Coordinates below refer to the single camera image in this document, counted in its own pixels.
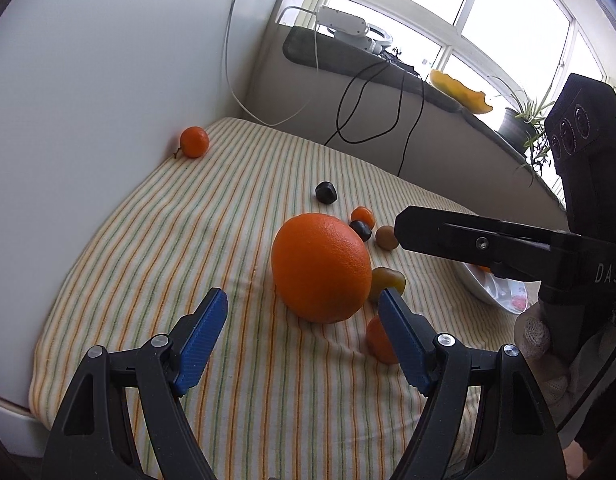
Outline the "right white gloved hand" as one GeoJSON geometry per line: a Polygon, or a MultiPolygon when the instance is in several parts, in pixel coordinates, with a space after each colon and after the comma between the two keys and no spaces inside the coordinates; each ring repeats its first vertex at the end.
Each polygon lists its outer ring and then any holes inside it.
{"type": "Polygon", "coordinates": [[[539,300],[517,316],[514,341],[544,396],[562,445],[574,440],[597,399],[616,381],[616,326],[580,341],[578,309],[539,300]]]}

